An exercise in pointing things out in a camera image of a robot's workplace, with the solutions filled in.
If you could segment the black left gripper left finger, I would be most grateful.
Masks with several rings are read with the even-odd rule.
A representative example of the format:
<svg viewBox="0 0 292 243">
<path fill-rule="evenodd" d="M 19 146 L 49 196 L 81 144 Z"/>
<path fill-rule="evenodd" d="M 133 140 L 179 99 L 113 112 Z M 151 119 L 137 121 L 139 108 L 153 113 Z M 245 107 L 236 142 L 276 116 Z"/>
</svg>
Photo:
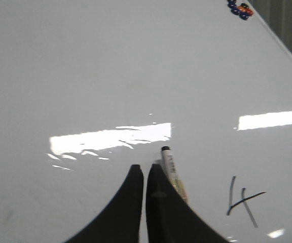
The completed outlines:
<svg viewBox="0 0 292 243">
<path fill-rule="evenodd" d="M 139 242 L 142 200 L 143 173 L 132 165 L 106 207 L 67 242 Z"/>
</svg>

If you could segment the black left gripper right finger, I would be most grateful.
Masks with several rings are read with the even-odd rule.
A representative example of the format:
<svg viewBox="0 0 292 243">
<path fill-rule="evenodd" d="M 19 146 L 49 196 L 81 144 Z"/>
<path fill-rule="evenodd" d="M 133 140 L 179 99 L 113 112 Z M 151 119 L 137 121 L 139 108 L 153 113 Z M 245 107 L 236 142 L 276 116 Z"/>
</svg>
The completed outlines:
<svg viewBox="0 0 292 243">
<path fill-rule="evenodd" d="M 147 182 L 149 242 L 227 242 L 199 218 L 153 164 Z"/>
</svg>

